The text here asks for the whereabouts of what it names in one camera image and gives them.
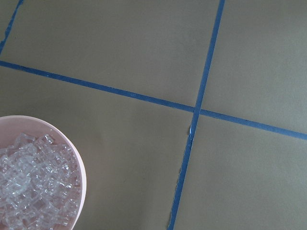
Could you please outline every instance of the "bowl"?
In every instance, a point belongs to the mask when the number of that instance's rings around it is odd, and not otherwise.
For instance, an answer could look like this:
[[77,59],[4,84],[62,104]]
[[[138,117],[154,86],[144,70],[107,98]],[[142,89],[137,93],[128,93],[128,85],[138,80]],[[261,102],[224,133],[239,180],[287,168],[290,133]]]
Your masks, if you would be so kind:
[[35,117],[22,115],[0,117],[0,149],[6,148],[9,145],[13,144],[14,140],[20,133],[26,133],[37,138],[43,136],[44,134],[49,134],[54,139],[55,143],[66,144],[72,149],[72,152],[74,153],[80,167],[79,170],[81,174],[81,202],[75,220],[72,221],[68,226],[57,227],[54,230],[73,229],[81,213],[86,194],[85,167],[79,152],[77,151],[73,143],[60,130],[58,130],[56,127],[46,121],[40,120]]

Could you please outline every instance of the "blue line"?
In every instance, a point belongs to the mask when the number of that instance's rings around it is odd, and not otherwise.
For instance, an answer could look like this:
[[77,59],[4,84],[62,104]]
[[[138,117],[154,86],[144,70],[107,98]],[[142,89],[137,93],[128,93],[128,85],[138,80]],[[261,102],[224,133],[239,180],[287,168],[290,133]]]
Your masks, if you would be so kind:
[[184,110],[188,112],[194,111],[194,107],[191,107],[188,105],[170,102],[167,100],[162,100],[162,99],[158,99],[158,98],[154,98],[154,97],[150,97],[150,96],[146,96],[146,95],[142,95],[142,94],[138,94],[134,92],[129,92],[126,90],[120,90],[120,89],[116,89],[113,87],[100,85],[100,84],[92,83],[92,82],[85,81],[85,80],[79,80],[76,78],[71,78],[71,77],[59,75],[56,73],[50,73],[50,72],[46,72],[46,71],[39,70],[39,69],[24,67],[24,66],[20,66],[17,64],[13,64],[13,63],[1,61],[1,60],[0,60],[0,66],[8,67],[11,69],[16,69],[16,70],[21,70],[24,72],[33,73],[33,74],[40,75],[43,77],[57,79],[60,81],[65,81],[65,82],[73,83],[76,85],[81,85],[81,86],[85,86],[85,87],[89,87],[89,88],[93,88],[97,90],[102,90],[102,91],[106,91],[106,92],[110,92],[110,93],[114,93],[114,94],[118,94],[118,95],[122,95],[126,97],[131,97],[131,98],[139,99],[141,101],[152,102],[155,104],[160,104],[160,105],[164,105],[164,106],[168,106],[168,107],[172,107],[172,108],[176,108],[176,109],[180,109],[180,110]]
[[184,152],[184,155],[183,155],[181,170],[180,170],[180,174],[179,174],[179,178],[178,178],[178,182],[177,182],[177,188],[176,188],[176,191],[175,191],[174,202],[173,202],[173,206],[172,206],[172,210],[171,210],[171,218],[170,218],[170,222],[169,222],[167,230],[173,230],[174,226],[175,226],[175,221],[176,221],[178,207],[179,207],[180,198],[181,198],[181,194],[182,194],[182,188],[183,188],[184,180],[185,180],[185,177],[186,177],[189,158],[190,158],[193,140],[194,140],[194,136],[195,136],[195,131],[196,131],[196,127],[197,127],[197,122],[198,122],[198,118],[199,118],[199,115],[200,115],[200,112],[201,112],[201,103],[202,103],[202,99],[203,99],[204,93],[205,93],[205,88],[206,88],[207,79],[208,79],[208,75],[209,75],[210,65],[211,65],[212,58],[213,58],[213,52],[214,52],[215,42],[216,42],[216,38],[217,38],[217,33],[218,33],[218,30],[219,30],[221,17],[222,17],[222,13],[223,13],[224,2],[225,2],[225,0],[220,0],[220,2],[219,2],[219,6],[218,6],[215,22],[214,22],[214,27],[213,27],[213,31],[212,31],[212,36],[211,36],[211,40],[210,40],[209,50],[208,50],[208,54],[207,54],[207,58],[206,58],[206,62],[205,62],[205,67],[204,67],[202,78],[201,78],[201,85],[200,85],[200,89],[198,91],[195,109],[194,109],[194,113],[193,113],[193,118],[192,118],[192,122],[191,122],[190,134],[189,134],[187,144],[186,144],[186,149],[185,149],[185,152]]
[[2,52],[2,50],[4,48],[6,40],[8,39],[8,37],[10,35],[10,32],[11,32],[11,29],[12,29],[12,26],[13,26],[13,23],[14,23],[14,20],[15,20],[18,8],[23,4],[23,2],[24,2],[24,0],[19,0],[17,6],[15,8],[15,11],[14,11],[12,17],[11,17],[10,23],[9,23],[8,27],[6,28],[6,30],[5,30],[5,37],[4,37],[3,41],[0,42],[0,55],[1,55],[1,52]]
[[288,129],[285,129],[285,128],[270,126],[270,125],[258,123],[258,122],[255,122],[255,121],[249,121],[249,120],[245,120],[245,119],[242,119],[242,118],[224,115],[224,114],[219,114],[219,113],[216,113],[216,112],[203,110],[203,109],[201,110],[201,115],[205,115],[205,116],[217,118],[217,119],[220,119],[220,120],[241,124],[241,125],[244,125],[244,126],[250,126],[250,127],[253,127],[253,128],[263,129],[263,130],[266,130],[266,131],[270,131],[270,132],[273,132],[273,133],[279,133],[279,134],[294,137],[294,138],[307,140],[307,134],[291,131],[291,130],[288,130]]

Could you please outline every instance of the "round container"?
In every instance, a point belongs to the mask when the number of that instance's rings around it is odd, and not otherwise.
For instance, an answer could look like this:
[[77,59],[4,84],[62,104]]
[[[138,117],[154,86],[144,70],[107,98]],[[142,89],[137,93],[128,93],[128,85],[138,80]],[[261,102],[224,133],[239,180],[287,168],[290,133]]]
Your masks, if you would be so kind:
[[16,137],[22,132],[37,138],[41,137],[44,134],[49,134],[52,138],[54,138],[55,143],[64,143],[69,145],[73,153],[75,154],[80,166],[80,173],[81,173],[80,178],[81,178],[81,187],[82,187],[79,211],[77,216],[75,217],[74,222],[69,225],[69,228],[68,226],[65,227],[63,226],[55,230],[73,229],[81,213],[86,193],[85,167],[80,154],[78,153],[73,143],[53,125],[35,117],[21,116],[21,115],[0,117],[0,149],[6,148],[9,145],[13,144]]

